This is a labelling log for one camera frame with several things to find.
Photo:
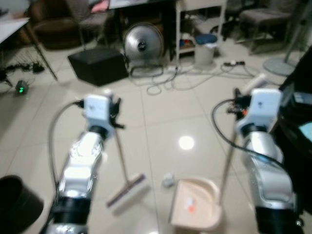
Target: chair leg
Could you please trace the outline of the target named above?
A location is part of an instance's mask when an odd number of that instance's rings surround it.
[[[255,31],[254,31],[254,33],[253,33],[253,38],[252,38],[252,40],[251,40],[251,43],[250,43],[250,47],[249,47],[249,54],[251,55],[252,54],[252,52],[253,52],[253,50],[254,50],[254,41],[255,41],[255,38],[257,37],[257,34],[258,34],[258,31],[259,31],[259,25],[257,25],[256,27],[255,27]]]
[[[79,28],[79,37],[80,37],[80,42],[81,42],[81,45],[83,46],[83,50],[86,50],[86,44],[84,43],[84,39],[83,39],[83,34],[82,34],[82,30],[81,28]]]
[[[239,24],[238,24],[238,37],[236,37],[235,40],[234,40],[235,44],[239,44],[239,40],[241,39],[241,35],[242,35],[241,26],[242,26],[242,21],[239,21]]]
[[[179,60],[180,60],[180,38],[181,38],[181,29],[180,29],[180,24],[181,24],[181,12],[179,10],[176,11],[176,48],[175,48],[175,57],[176,57],[176,65],[179,66]]]
[[[107,47],[109,47],[108,39],[105,33],[103,33],[103,38],[104,38],[105,44],[107,45]]]
[[[220,47],[223,40],[221,40],[222,37],[222,27],[225,20],[225,8],[226,5],[221,6],[221,13],[220,13],[220,19],[219,19],[219,27],[218,27],[218,46]]]
[[[266,38],[267,38],[268,33],[269,33],[269,26],[267,25],[267,26],[265,27],[265,32],[264,32],[263,39],[266,39]]]
[[[285,38],[284,38],[283,46],[287,46],[290,31],[291,31],[291,23],[290,23],[290,21],[288,21],[288,23],[286,25],[286,32],[285,32]]]

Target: metal pole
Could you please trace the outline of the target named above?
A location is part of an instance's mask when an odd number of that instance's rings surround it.
[[[233,129],[232,136],[231,136],[231,142],[235,143],[236,139],[237,139],[237,133],[236,133],[235,129]],[[220,186],[220,200],[219,200],[220,205],[222,203],[224,193],[225,193],[225,188],[226,188],[226,185],[228,182],[230,166],[231,166],[231,162],[233,159],[234,150],[235,150],[235,148],[231,146],[228,150],[227,155],[226,155],[226,162],[225,162],[225,167],[224,167],[221,186]]]
[[[287,54],[286,54],[285,59],[284,59],[284,63],[287,63],[287,62],[288,62],[289,56],[291,55],[293,49],[294,49],[295,46],[297,45],[298,39],[300,38],[301,33],[302,33],[302,29],[304,28],[304,26],[305,26],[306,23],[307,23],[307,18],[308,18],[308,14],[309,14],[310,10],[311,10],[311,9],[310,9],[309,7],[307,7],[307,4],[305,4],[305,8],[304,8],[304,11],[303,11],[303,14],[302,14],[300,23],[299,23],[299,25],[296,27],[296,31],[295,31],[295,33],[293,34],[292,41],[291,41],[291,43],[290,43],[290,45],[289,45]]]
[[[27,24],[25,24],[24,26],[26,34],[28,35],[31,43],[33,44],[33,46],[35,47],[36,51],[38,52],[38,54],[40,55],[40,57],[42,58],[43,62],[45,63],[45,65],[47,66],[47,68],[49,69],[51,75],[54,77],[55,80],[58,80],[57,75],[55,74],[55,72],[53,71],[53,69],[51,68],[48,60],[46,59],[46,57],[43,55],[43,52],[41,51],[41,49],[39,48],[39,45],[37,43],[37,41],[34,39],[32,33],[29,31]]]

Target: black trash can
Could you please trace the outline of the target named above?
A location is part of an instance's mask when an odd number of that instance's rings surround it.
[[[43,200],[38,198],[15,175],[0,179],[1,233],[18,234],[32,225],[41,215]]]

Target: table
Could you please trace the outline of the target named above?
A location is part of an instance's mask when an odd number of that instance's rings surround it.
[[[109,9],[118,9],[151,3],[161,3],[164,1],[172,1],[172,0],[111,0]]]
[[[226,8],[227,0],[177,0],[175,4],[176,10],[176,62],[179,63],[180,54],[193,52],[195,48],[186,48],[180,49],[180,39],[181,39],[181,12],[184,11],[192,11],[198,10],[201,8],[209,8],[214,6],[221,6],[221,14],[219,20],[219,27],[218,27],[218,44],[220,46],[221,41],[221,32],[222,32],[222,25],[224,22],[224,14]]]
[[[32,33],[29,31],[29,29],[27,27],[28,21],[29,21],[29,18],[0,21],[0,44],[2,44],[4,41],[9,39],[12,35],[14,35],[20,29],[24,28],[27,36],[29,37],[29,39],[32,43],[32,45],[35,47],[37,53],[42,58],[46,67],[49,69],[51,75],[53,76],[53,78],[55,80],[58,80],[58,77],[56,76],[55,72],[51,68],[48,60],[46,59],[43,52],[39,48],[38,42],[34,39]]]

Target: black box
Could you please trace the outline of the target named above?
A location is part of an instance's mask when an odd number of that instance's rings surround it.
[[[68,56],[76,76],[85,82],[102,86],[128,77],[123,55],[109,48],[95,48]]]

